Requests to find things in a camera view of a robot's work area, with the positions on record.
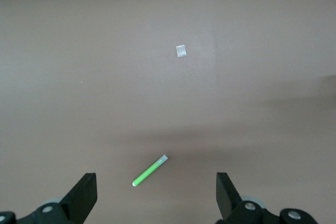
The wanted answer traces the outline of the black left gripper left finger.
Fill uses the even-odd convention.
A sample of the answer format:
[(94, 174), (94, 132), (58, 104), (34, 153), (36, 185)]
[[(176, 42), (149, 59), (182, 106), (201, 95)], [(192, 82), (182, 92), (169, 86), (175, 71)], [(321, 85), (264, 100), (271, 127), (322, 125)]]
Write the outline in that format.
[(14, 212), (1, 212), (1, 223), (84, 223), (96, 204), (97, 178), (86, 173), (60, 202), (49, 202), (26, 217), (17, 219)]

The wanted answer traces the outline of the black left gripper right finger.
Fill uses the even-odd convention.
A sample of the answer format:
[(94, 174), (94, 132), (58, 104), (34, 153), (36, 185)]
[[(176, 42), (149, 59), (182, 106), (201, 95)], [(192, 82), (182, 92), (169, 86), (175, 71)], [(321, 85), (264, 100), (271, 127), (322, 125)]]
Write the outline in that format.
[(285, 208), (277, 216), (261, 204), (243, 200), (227, 173), (216, 174), (216, 202), (222, 218), (217, 223), (305, 223), (317, 224), (309, 213)]

